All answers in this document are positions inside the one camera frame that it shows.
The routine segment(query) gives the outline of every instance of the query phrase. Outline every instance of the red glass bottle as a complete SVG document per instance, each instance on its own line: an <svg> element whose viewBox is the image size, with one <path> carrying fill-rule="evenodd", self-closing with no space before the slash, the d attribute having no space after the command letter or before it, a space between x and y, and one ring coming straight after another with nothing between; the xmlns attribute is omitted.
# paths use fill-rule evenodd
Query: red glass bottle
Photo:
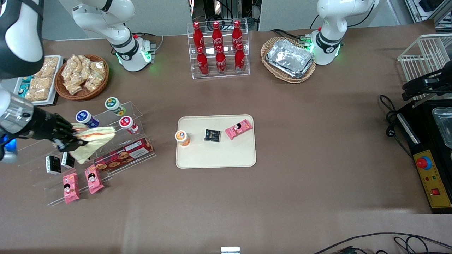
<svg viewBox="0 0 452 254"><path fill-rule="evenodd" d="M217 61L217 71L219 75L226 74L226 56L223 53L223 45L217 46L217 55L215 56L215 59Z"/></svg>
<svg viewBox="0 0 452 254"><path fill-rule="evenodd" d="M243 53L243 44L237 44L235 52L235 72L243 73L245 71L245 53Z"/></svg>
<svg viewBox="0 0 452 254"><path fill-rule="evenodd" d="M196 57L196 60L198 61L198 67L201 71L201 76L207 76L209 75L209 67L207 65L207 57L204 55L204 50L199 47L196 49L198 51L198 56Z"/></svg>
<svg viewBox="0 0 452 254"><path fill-rule="evenodd" d="M202 50L204 50L205 45L204 45L204 35L202 34L201 30L199 29L199 22L193 22L193 41L195 43L195 47L196 50L198 50L198 48L201 48Z"/></svg>
<svg viewBox="0 0 452 254"><path fill-rule="evenodd" d="M232 50L237 50L237 45L242 43L242 30L240 30L240 20L234 21L234 31L232 32Z"/></svg>
<svg viewBox="0 0 452 254"><path fill-rule="evenodd" d="M221 48L221 52L223 52L223 34L220 31L220 23L218 21L213 22L213 48L215 52L218 53L217 49Z"/></svg>

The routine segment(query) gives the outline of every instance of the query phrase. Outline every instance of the wicker basket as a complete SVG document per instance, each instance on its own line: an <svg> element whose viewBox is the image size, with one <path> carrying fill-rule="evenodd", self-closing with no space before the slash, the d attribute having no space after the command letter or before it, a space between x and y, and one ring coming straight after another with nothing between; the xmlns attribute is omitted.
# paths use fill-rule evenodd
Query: wicker basket
<svg viewBox="0 0 452 254"><path fill-rule="evenodd" d="M92 62L100 62L102 61L104 63L105 66L105 78L104 81L100 84L100 86L94 90L94 91L89 91L86 87L85 84L82 84L82 90L78 93L76 93L75 95L71 95L66 87L63 85L64 80L63 80L63 76L61 76L61 73L63 72L64 67L66 66L66 63L64 63L61 68L58 70L56 77L55 77L55 90L56 92L63 98L69 99L69 100L89 100L92 99L94 97L96 97L97 95L99 95L107 86L108 83L108 74L109 74L109 70L108 70L108 64L107 62L99 57L99 56L95 56L95 55L85 55L86 58L90 59Z"/></svg>
<svg viewBox="0 0 452 254"><path fill-rule="evenodd" d="M262 46L262 49L260 50L260 55L261 55L261 59L262 59L262 63L265 65L265 67L273 74L275 75L275 77L279 78L280 80L283 80L285 82L291 83L291 84L297 84L297 83L301 83L305 80L307 80L309 78L309 76L312 75L312 73L315 70L315 60L312 63L312 65L309 67L309 69L306 71L306 73L300 78L300 79L296 79L291 77L289 74L285 73L284 71L274 67L273 65L269 64L266 60L265 60L265 55L270 51L270 49L273 47L273 45L275 44L275 42L277 40L281 40L281 39L287 39L290 42L292 42L295 46L298 47L302 47L301 44L299 44L298 42L289 39L289 38L284 38L284 37L275 37L272 39L269 39L266 43L264 43L264 45Z"/></svg>

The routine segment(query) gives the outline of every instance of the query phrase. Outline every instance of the yellow control panel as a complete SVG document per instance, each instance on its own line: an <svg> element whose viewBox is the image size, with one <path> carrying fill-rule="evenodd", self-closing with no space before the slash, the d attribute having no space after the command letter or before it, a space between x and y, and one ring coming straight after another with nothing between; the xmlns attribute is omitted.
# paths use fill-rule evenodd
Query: yellow control panel
<svg viewBox="0 0 452 254"><path fill-rule="evenodd" d="M425 193L432 208L451 207L443 181L438 174L438 169L430 150L413 155L419 176L421 177Z"/></svg>

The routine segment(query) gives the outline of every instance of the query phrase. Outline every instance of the pink snack package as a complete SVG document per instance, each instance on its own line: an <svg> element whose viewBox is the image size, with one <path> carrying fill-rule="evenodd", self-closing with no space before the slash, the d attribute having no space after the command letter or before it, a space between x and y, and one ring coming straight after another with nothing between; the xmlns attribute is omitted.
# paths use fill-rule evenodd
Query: pink snack package
<svg viewBox="0 0 452 254"><path fill-rule="evenodd" d="M226 134L228 135L228 137L232 140L235 136L238 136L242 133L244 133L247 130L251 130L253 127L251 126L251 124L249 123L248 120L243 120L240 123L227 128L225 130Z"/></svg>
<svg viewBox="0 0 452 254"><path fill-rule="evenodd" d="M76 172L63 177L64 201L66 202L66 204L69 204L74 200L80 199L79 185L77 183L77 180L78 178Z"/></svg>
<svg viewBox="0 0 452 254"><path fill-rule="evenodd" d="M94 165L85 170L86 181L88 182L89 192L94 194L102 189L104 185L100 182L99 171Z"/></svg>

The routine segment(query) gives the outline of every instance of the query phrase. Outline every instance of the red cookie box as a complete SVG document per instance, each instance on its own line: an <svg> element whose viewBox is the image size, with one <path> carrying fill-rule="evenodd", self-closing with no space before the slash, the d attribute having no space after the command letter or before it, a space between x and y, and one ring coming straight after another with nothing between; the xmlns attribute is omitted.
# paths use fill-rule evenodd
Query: red cookie box
<svg viewBox="0 0 452 254"><path fill-rule="evenodd" d="M94 165L98 170L109 171L124 166L153 151L151 142L146 138L142 138L130 145L95 159Z"/></svg>

